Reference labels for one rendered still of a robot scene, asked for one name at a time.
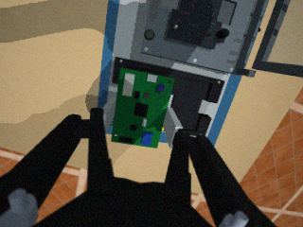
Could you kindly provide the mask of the green circuit board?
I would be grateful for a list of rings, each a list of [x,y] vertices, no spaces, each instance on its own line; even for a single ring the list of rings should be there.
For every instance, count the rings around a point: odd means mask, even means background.
[[[173,78],[120,67],[111,142],[157,148],[173,83]]]

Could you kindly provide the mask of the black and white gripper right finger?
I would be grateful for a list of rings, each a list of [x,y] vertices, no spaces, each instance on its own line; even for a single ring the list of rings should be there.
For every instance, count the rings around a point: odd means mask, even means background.
[[[172,151],[157,227],[193,227],[189,157],[216,227],[277,227],[248,198],[205,135],[190,136],[189,140],[189,132],[171,107],[163,126]]]

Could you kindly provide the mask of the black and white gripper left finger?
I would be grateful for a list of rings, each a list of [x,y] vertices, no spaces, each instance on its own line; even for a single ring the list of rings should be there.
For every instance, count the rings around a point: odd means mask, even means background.
[[[18,164],[0,177],[0,227],[31,227],[81,139],[89,138],[86,227],[121,227],[123,214],[106,132],[116,109],[111,96],[90,119],[68,115]]]

